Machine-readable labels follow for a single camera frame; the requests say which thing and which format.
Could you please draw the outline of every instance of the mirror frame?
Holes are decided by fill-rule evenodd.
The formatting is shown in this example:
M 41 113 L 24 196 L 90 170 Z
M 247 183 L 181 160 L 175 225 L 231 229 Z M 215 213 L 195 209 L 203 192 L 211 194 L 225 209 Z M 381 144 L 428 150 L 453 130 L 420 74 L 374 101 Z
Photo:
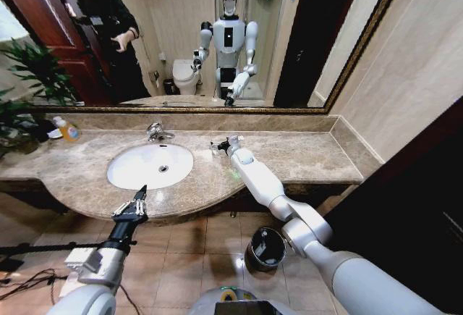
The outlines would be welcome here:
M 353 73 L 364 50 L 367 48 L 379 23 L 383 19 L 392 0 L 378 0 L 370 18 L 365 24 L 360 37 L 352 49 L 346 64 L 339 74 L 336 82 L 326 99 L 323 107 L 307 108 L 279 108 L 279 107 L 200 107 L 200 106 L 32 106 L 28 112 L 65 112 L 65 113 L 119 113 L 119 114 L 140 114 L 140 113 L 180 113 L 180 114 L 328 114 L 336 102 L 342 88 L 345 86 L 350 75 Z

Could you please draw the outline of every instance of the trash can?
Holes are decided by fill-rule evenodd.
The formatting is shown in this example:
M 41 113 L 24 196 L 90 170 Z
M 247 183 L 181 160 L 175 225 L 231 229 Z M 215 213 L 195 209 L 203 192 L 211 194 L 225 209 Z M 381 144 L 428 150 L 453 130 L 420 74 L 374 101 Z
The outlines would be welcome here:
M 245 257 L 254 269 L 267 272 L 276 269 L 285 255 L 283 237 L 272 228 L 261 227 L 247 245 Z
M 168 78 L 163 81 L 164 91 L 166 92 L 167 96 L 173 96 L 179 94 L 179 90 L 177 86 L 174 84 L 174 80 Z

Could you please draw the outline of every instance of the soap dispenser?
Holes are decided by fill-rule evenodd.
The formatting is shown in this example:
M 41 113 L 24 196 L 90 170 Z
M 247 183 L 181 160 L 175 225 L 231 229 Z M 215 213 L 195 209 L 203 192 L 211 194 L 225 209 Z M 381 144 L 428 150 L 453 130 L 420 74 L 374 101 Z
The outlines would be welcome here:
M 59 128 L 65 140 L 76 141 L 80 137 L 79 130 L 60 116 L 53 117 L 53 122 L 55 122 L 55 125 Z

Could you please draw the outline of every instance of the person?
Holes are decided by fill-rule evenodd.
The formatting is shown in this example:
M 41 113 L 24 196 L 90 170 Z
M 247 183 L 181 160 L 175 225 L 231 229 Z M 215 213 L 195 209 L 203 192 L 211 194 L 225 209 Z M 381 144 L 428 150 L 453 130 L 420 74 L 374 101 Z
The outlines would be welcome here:
M 135 56 L 132 41 L 140 36 L 135 18 L 122 0 L 78 0 L 85 17 L 77 18 L 67 4 L 68 12 L 78 23 L 92 25 L 110 67 L 110 85 L 117 102 L 149 97 Z

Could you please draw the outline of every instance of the humanoid robot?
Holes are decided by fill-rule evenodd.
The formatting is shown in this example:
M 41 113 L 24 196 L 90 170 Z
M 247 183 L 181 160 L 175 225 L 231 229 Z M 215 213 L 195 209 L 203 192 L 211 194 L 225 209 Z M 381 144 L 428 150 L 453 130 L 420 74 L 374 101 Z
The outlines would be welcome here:
M 368 260 L 348 251 L 333 252 L 324 244 L 332 235 L 325 219 L 310 205 L 284 194 L 281 181 L 253 153 L 241 147 L 242 137 L 233 135 L 212 148 L 224 150 L 255 200 L 272 215 L 287 222 L 283 236 L 301 257 L 309 258 L 320 270 L 324 282 L 352 315 L 441 315 L 409 288 Z M 77 270 L 81 286 L 63 297 L 48 315 L 113 315 L 124 260 L 130 252 L 138 224 L 148 219 L 146 186 L 132 201 L 113 214 L 116 222 L 108 240 L 96 249 L 74 249 L 65 264 Z M 257 299 L 251 292 L 233 286 L 209 290 L 190 309 L 189 315 L 296 315 L 282 303 Z
M 247 25 L 235 14 L 237 0 L 222 0 L 224 14 L 213 25 L 201 24 L 200 48 L 193 52 L 193 72 L 201 69 L 209 55 L 209 44 L 214 40 L 217 52 L 216 94 L 225 99 L 225 106 L 232 106 L 241 95 L 251 76 L 257 74 L 257 66 L 252 61 L 255 42 L 258 37 L 258 24 Z M 246 65 L 239 72 L 239 53 L 246 42 Z

